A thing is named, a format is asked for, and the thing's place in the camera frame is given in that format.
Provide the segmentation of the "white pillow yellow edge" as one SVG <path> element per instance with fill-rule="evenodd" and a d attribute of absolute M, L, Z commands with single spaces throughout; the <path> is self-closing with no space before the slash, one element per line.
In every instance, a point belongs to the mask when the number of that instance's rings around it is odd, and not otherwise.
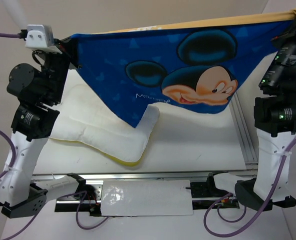
<path fill-rule="evenodd" d="M 83 143 L 126 166 L 139 162 L 160 116 L 159 109 L 149 105 L 133 128 L 83 84 L 71 88 L 56 109 L 60 114 L 50 135 L 52 139 Z"/>

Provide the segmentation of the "Mickey Mouse pillowcase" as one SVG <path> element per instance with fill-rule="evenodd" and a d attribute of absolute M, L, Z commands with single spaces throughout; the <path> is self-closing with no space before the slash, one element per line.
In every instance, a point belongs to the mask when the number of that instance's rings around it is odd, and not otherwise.
<path fill-rule="evenodd" d="M 121 120 L 136 127 L 157 102 L 199 114 L 222 112 L 296 9 L 76 33 L 78 74 Z"/>

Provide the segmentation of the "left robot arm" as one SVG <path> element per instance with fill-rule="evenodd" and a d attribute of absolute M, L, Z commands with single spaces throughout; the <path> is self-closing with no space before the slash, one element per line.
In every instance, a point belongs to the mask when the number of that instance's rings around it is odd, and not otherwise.
<path fill-rule="evenodd" d="M 43 183 L 32 181 L 39 155 L 59 115 L 54 105 L 61 102 L 70 67 L 79 68 L 77 41 L 55 40 L 58 53 L 34 50 L 40 69 L 28 63 L 15 66 L 9 75 L 7 92 L 19 100 L 7 138 L 10 153 L 0 175 L 0 207 L 10 219 L 37 215 L 44 205 L 61 197 L 82 199 L 86 181 L 75 173 Z"/>

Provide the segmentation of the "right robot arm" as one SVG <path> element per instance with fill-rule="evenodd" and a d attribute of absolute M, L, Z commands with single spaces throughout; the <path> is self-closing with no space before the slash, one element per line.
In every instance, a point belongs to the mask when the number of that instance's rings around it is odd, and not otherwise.
<path fill-rule="evenodd" d="M 296 18 L 271 41 L 277 54 L 258 85 L 263 97 L 257 97 L 254 105 L 259 147 L 257 175 L 245 178 L 215 172 L 208 176 L 206 184 L 211 196 L 230 193 L 256 211 L 296 205 L 287 189 L 290 149 L 296 136 Z"/>

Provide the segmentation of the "white cover plate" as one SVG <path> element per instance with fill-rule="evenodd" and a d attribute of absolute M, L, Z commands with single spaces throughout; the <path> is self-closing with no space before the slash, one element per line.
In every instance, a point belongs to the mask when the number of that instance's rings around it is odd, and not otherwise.
<path fill-rule="evenodd" d="M 109 180 L 103 183 L 101 214 L 105 217 L 190 216 L 188 180 Z"/>

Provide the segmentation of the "aluminium side rail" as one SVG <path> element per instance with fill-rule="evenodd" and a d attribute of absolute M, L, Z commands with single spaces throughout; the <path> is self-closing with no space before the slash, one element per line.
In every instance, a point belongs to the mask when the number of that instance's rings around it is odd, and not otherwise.
<path fill-rule="evenodd" d="M 235 128 L 237 129 L 237 135 L 244 162 L 247 167 L 258 165 L 258 159 L 252 144 L 250 133 L 248 131 L 243 110 L 237 94 L 233 95 L 229 107 L 232 113 Z"/>

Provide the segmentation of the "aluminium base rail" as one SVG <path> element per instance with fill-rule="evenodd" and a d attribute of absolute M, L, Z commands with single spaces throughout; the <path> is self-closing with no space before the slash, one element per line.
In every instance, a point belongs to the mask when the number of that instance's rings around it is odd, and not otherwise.
<path fill-rule="evenodd" d="M 139 179 L 201 179 L 207 178 L 210 172 L 191 171 L 191 172 L 149 172 L 149 173 L 99 173 L 99 174 L 80 174 L 86 180 L 139 180 Z M 256 169 L 230 171 L 229 173 L 240 177 L 252 177 L 257 175 Z M 59 179 L 64 174 L 37 174 L 32 177 L 33 181 L 49 181 L 53 178 Z"/>

